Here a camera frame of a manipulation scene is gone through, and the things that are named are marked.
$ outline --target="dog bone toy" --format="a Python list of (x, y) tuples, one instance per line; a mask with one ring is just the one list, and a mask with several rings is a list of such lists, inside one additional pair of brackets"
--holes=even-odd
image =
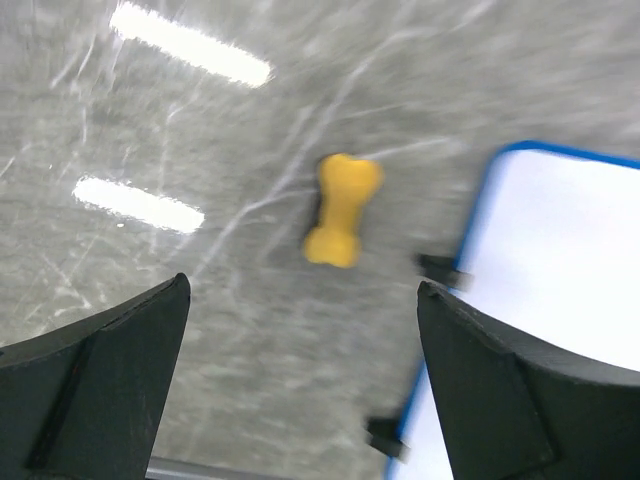
[(330, 155), (318, 167), (322, 203), (318, 224), (304, 241), (311, 263), (350, 268), (358, 261), (362, 209), (384, 179), (382, 167), (345, 153)]

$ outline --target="gray marble floor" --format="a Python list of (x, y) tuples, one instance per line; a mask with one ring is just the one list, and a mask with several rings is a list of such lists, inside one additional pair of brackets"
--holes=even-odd
[[(640, 155), (636, 1), (117, 5), (0, 0), (0, 345), (185, 272), (157, 455), (379, 478), (362, 422), (419, 358), (410, 254), (455, 249), (488, 154)], [(299, 248), (336, 151), (386, 172), (344, 271)]]

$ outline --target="scratch marks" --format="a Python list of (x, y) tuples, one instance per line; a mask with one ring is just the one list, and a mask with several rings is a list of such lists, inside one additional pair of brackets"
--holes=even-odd
[(87, 298), (84, 295), (82, 295), (80, 292), (78, 292), (78, 290), (73, 286), (73, 283), (71, 282), (71, 276), (68, 276), (67, 274), (65, 274), (44, 253), (40, 254), (40, 257), (42, 258), (42, 260), (44, 260), (44, 263), (46, 263), (47, 266), (54, 273), (56, 273), (58, 277), (60, 277), (61, 282), (58, 288), (56, 289), (57, 295), (69, 295), (74, 299), (80, 300), (82, 302), (82, 308), (84, 309), (93, 308), (93, 305), (91, 304), (91, 302), (87, 300)]
[[(26, 152), (27, 150), (29, 150), (30, 148), (31, 148), (31, 144), (30, 144), (30, 143), (28, 143), (28, 144), (26, 144), (24, 147), (22, 147), (22, 148), (20, 149), (20, 153), (24, 153), (24, 152)], [(2, 179), (2, 177), (4, 176), (4, 174), (5, 174), (5, 173), (7, 173), (7, 171), (11, 168), (11, 165), (13, 165), (13, 163), (16, 161), (16, 158), (18, 158), (18, 156), (19, 156), (19, 154), (18, 154), (18, 155), (14, 155), (13, 157), (11, 157), (11, 158), (7, 161), (7, 163), (5, 164), (5, 166), (4, 166), (4, 167), (2, 167), (2, 170), (0, 170), (0, 179)]]

